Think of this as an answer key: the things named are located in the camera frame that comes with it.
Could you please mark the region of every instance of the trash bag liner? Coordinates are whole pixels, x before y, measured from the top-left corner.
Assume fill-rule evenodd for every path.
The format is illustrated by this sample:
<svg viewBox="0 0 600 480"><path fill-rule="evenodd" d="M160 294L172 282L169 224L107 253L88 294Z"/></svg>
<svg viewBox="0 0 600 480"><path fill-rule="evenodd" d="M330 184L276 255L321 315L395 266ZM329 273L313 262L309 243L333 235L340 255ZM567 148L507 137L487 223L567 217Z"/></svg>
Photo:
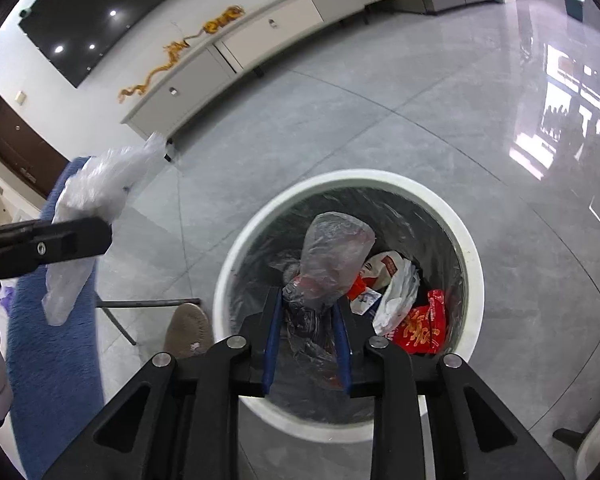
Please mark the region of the trash bag liner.
<svg viewBox="0 0 600 480"><path fill-rule="evenodd" d="M284 286L300 259L306 231L316 215L336 211L366 222L376 234L370 254L398 251L422 269L430 288L445 291L445 348L460 337L464 288L454 244L421 206L385 190L344 187L315 194L295 204L262 232L237 269L229 314L237 333L245 317L261 312L270 286ZM336 383L324 380L325 367L336 373L335 360L292 351L286 327L281 330L276 374L267 399L283 410L314 422L353 424L373 419L372 399L349 399Z"/></svg>

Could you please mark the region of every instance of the metal bolt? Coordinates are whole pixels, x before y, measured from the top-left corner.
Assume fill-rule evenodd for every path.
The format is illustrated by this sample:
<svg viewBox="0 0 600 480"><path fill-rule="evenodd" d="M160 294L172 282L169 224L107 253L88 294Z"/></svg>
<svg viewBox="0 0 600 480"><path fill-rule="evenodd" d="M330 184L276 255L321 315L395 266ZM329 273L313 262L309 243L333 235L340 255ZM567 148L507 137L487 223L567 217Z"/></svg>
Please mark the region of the metal bolt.
<svg viewBox="0 0 600 480"><path fill-rule="evenodd" d="M151 362L154 366L162 368L171 362L171 356L167 354L167 352L160 352L159 354L154 355L154 358L151 359Z"/></svg>
<svg viewBox="0 0 600 480"><path fill-rule="evenodd" d="M449 368L459 368L462 366L462 359L456 354L447 354L442 358L442 362Z"/></svg>
<svg viewBox="0 0 600 480"><path fill-rule="evenodd" d="M371 348L387 348L389 340L381 335L373 335L369 338L369 345Z"/></svg>
<svg viewBox="0 0 600 480"><path fill-rule="evenodd" d="M226 345L229 348L243 348L247 344L247 340L241 335L232 335L226 340Z"/></svg>

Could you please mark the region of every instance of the chair leg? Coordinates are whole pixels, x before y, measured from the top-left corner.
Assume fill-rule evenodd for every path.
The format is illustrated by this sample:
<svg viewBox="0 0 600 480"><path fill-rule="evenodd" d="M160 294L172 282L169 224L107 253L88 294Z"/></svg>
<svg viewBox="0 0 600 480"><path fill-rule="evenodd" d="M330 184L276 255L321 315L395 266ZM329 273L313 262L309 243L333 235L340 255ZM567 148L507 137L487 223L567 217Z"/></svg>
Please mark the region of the chair leg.
<svg viewBox="0 0 600 480"><path fill-rule="evenodd" d="M584 437L584 433L578 433L577 431L567 430L566 428L560 428L554 431L554 439L566 444L573 450L578 450Z"/></svg>
<svg viewBox="0 0 600 480"><path fill-rule="evenodd" d="M136 346L137 343L135 342L135 340L129 335L125 328L122 325L120 325L120 322L110 312L110 310L106 306L101 307L101 309L105 313L105 315L111 320L111 322L116 326L116 328L120 330L120 333L125 337L125 339L129 341L133 346Z"/></svg>

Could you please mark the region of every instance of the television screen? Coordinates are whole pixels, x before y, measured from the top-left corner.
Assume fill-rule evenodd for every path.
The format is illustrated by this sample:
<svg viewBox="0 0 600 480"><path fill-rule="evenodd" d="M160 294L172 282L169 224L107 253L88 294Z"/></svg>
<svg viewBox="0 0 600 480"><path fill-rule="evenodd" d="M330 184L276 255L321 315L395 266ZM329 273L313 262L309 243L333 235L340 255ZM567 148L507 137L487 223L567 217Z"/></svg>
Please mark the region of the television screen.
<svg viewBox="0 0 600 480"><path fill-rule="evenodd" d="M116 41L162 1L36 0L25 10L20 28L77 87Z"/></svg>

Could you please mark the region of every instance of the food wrapper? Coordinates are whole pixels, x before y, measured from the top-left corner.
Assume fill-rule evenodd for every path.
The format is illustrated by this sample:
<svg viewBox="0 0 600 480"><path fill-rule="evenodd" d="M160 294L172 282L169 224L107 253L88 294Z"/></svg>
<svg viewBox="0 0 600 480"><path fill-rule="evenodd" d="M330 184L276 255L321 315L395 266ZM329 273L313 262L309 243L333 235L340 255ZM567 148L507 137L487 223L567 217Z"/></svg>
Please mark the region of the food wrapper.
<svg viewBox="0 0 600 480"><path fill-rule="evenodd" d="M445 295L442 290L427 294L429 304L412 308L387 339L410 354L437 354L445 342Z"/></svg>

